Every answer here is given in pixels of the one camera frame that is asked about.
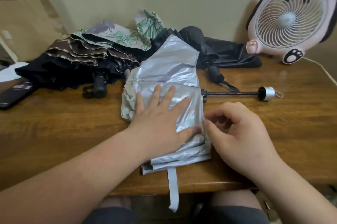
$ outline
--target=dark shorts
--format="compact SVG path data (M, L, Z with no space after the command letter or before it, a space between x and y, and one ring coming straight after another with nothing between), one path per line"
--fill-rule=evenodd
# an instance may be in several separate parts
M133 224L132 211L122 207L95 209L83 224ZM244 206L217 206L202 208L193 224L269 224L266 214L259 209Z

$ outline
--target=left hand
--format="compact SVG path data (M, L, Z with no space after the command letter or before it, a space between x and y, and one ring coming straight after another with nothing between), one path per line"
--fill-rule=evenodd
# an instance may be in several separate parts
M136 149L145 154L144 161L150 160L176 151L189 138L201 133L200 127L189 127L179 133L176 132L176 122L191 101L190 97L184 98L170 111L170 105L175 93L175 86L169 91L159 103L161 86L154 89L149 106L146 109L141 93L136 94L136 114L125 130L132 138Z

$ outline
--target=hand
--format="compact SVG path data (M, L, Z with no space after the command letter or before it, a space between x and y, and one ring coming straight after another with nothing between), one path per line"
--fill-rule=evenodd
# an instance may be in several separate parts
M144 107L141 93L136 94L136 114L126 129L137 149L145 153L144 161L176 151L189 138L201 133L200 127L189 127L179 133L176 132L178 117L188 107L191 99L184 98L170 111L170 105L175 93L175 86L171 86L159 104L161 86L157 85L149 101L147 109Z
M282 163L258 115L246 106L224 103L205 114L205 131L221 158L234 170L256 182ZM229 128L228 134L220 128Z

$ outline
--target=fan grille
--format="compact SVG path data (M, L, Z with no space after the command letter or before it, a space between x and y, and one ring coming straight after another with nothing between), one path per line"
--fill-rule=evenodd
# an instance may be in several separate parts
M270 47L297 45L320 28L327 10L327 0L269 0L259 13L256 34Z

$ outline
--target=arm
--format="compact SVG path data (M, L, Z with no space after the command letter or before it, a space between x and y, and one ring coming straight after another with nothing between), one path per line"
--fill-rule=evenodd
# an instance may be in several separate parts
M336 223L337 209L282 161L256 114L241 103L225 103L205 118L221 158L269 197L284 223Z
M183 99L168 111L174 92L172 87L158 105L157 86L147 109L137 93L136 115L126 130L76 158L0 192L1 221L82 222L139 165L177 150L201 131L191 127L176 132L176 121L190 99Z

